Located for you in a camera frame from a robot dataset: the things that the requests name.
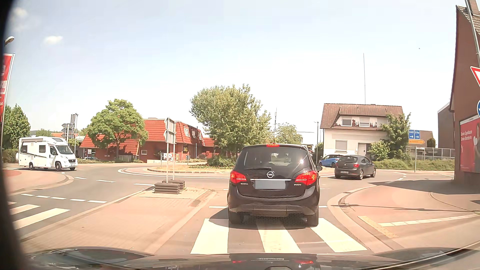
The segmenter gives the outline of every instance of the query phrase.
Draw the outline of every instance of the cloud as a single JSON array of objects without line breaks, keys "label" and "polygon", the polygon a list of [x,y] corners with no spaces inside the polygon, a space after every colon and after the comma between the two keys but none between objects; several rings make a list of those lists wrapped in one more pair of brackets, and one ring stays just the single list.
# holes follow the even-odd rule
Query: cloud
[{"label": "cloud", "polygon": [[43,40],[43,43],[53,45],[59,43],[62,39],[62,36],[48,36]]}]

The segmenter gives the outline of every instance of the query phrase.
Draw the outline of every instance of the camper van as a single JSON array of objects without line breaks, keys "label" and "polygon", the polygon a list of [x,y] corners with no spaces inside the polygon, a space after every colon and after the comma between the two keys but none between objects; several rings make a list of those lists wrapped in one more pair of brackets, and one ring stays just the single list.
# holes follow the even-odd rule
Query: camper van
[{"label": "camper van", "polygon": [[18,165],[35,168],[64,168],[75,170],[78,162],[74,153],[63,138],[57,137],[25,137],[18,143]]}]

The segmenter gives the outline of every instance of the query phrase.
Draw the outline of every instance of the house door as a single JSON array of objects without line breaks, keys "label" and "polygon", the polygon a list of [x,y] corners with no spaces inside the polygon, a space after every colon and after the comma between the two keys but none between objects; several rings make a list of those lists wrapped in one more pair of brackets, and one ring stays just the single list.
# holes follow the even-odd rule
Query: house door
[{"label": "house door", "polygon": [[359,143],[358,155],[360,156],[367,155],[367,144]]}]

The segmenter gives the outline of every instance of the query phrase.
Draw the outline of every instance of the dormer window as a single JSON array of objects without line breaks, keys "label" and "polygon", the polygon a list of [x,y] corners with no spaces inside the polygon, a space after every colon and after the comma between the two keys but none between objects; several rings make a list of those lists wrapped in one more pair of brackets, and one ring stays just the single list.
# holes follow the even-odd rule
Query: dormer window
[{"label": "dormer window", "polygon": [[342,126],[352,126],[352,118],[342,117]]}]

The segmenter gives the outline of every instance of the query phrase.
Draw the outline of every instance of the crosswalk stripe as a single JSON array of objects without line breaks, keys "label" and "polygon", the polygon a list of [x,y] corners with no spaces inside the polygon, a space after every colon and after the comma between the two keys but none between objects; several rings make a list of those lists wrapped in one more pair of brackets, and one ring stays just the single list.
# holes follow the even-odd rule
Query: crosswalk stripe
[{"label": "crosswalk stripe", "polygon": [[204,219],[190,254],[226,254],[228,252],[228,220]]},{"label": "crosswalk stripe", "polygon": [[37,208],[37,207],[40,207],[40,206],[39,205],[34,205],[34,204],[22,205],[22,206],[10,209],[10,214],[11,215],[18,214],[18,213],[21,213],[23,211],[31,210],[31,209],[34,209],[34,208]]},{"label": "crosswalk stripe", "polygon": [[47,211],[29,216],[29,217],[26,217],[26,218],[23,218],[23,219],[20,219],[20,220],[17,220],[17,221],[14,221],[13,225],[14,225],[15,229],[20,229],[20,228],[23,228],[25,226],[31,225],[33,223],[37,223],[39,221],[46,220],[48,218],[54,217],[56,215],[60,215],[62,213],[68,212],[68,211],[70,211],[70,210],[69,209],[62,209],[62,208],[50,209],[50,210],[47,210]]},{"label": "crosswalk stripe", "polygon": [[348,234],[324,218],[318,219],[318,226],[311,228],[335,252],[367,250]]},{"label": "crosswalk stripe", "polygon": [[301,253],[300,248],[280,222],[257,222],[266,253]]}]

